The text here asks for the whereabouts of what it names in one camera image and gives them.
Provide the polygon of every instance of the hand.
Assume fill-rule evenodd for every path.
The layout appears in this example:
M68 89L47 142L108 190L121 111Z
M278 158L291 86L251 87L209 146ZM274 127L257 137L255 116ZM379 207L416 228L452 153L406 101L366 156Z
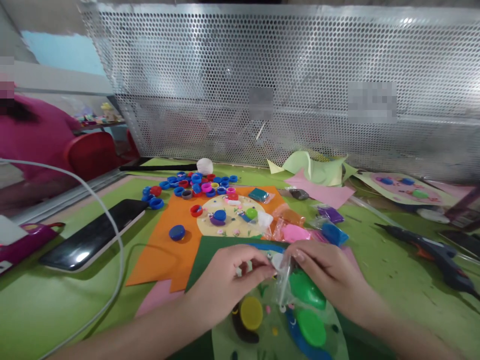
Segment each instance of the hand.
M247 261L253 270L247 273ZM242 277L237 276L237 268ZM249 245L235 245L219 249L198 281L187 292L189 306L209 329L220 323L234 306L262 281L277 272L267 257Z
M330 303L357 325L374 332L392 316L342 250L315 241L297 241L286 250Z

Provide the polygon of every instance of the perforated metal panel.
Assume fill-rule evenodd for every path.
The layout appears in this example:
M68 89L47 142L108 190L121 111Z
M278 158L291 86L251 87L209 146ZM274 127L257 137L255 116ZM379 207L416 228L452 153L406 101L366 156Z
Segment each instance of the perforated metal panel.
M143 156L266 166L309 150L378 171L479 178L478 10L94 3L81 11ZM397 123L349 123L348 82L395 83Z

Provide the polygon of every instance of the white ball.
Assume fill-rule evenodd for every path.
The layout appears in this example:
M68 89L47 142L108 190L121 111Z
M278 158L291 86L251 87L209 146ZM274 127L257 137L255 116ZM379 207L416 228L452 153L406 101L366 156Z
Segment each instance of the white ball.
M201 158L196 162L196 169L203 176L214 173L214 163L209 158Z

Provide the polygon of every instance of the charging cable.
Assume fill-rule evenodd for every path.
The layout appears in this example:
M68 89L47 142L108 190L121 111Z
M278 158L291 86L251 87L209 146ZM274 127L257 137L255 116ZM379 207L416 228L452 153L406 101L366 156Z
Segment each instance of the charging cable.
M70 341L72 341L73 339L75 339L86 328L88 328L91 324L93 324L113 303L113 301L115 300L115 298L117 297L117 295L120 292L120 288L122 287L122 279L123 279L123 276L124 276L124 243L122 242L122 238L120 237L119 228L117 227L117 224L115 224L114 218L110 214L110 212L107 209L107 207L105 206L104 202L99 198L99 196L95 193L95 191L93 191L92 188L83 179L81 179L78 175L75 175L74 173L72 173L70 171L63 170L59 167L45 165L45 164L38 163L38 162L33 162L33 161L10 160L10 159L0 158L0 162L11 163L11 164L34 165L34 166L39 166L39 167L42 167L42 168L56 170L58 172L70 175L71 177L73 177L74 179L79 181L80 184L82 184L83 187L85 187L85 189L87 189L88 192L98 201L101 208L105 212L106 217L108 218L108 220L110 220L111 225L113 226L113 230L115 231L115 238L118 241L118 246L120 247L120 269L119 269L119 272L118 272L118 281L116 283L115 290L113 291L113 295L111 296L110 300L108 300L107 303L105 304L105 306L102 307L100 309L100 311L94 317L92 317L85 325L83 325L80 329L78 329L75 333L73 333L70 337L66 338L64 341L62 341L56 347L54 347L51 351L47 352L45 355L43 355L42 357L39 358L39 360L44 360L44 359L48 358L50 355L52 355L54 352L56 352L58 349L63 347L65 344L67 344Z

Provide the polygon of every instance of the yellow plastic lid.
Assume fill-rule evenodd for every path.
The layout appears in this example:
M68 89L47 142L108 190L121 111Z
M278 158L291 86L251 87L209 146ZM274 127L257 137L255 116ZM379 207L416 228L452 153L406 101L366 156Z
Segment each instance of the yellow plastic lid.
M264 318L264 310L260 301L253 296L243 299L240 305L240 319L247 330L255 331Z

